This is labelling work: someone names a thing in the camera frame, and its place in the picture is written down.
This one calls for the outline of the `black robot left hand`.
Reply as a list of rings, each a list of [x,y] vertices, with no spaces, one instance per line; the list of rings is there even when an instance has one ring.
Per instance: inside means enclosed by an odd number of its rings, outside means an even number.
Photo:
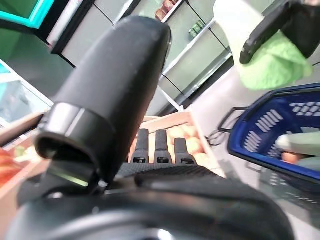
[[[74,69],[38,124],[47,170],[23,181],[7,240],[292,240],[262,192],[190,163],[128,163],[171,29],[130,16]]]

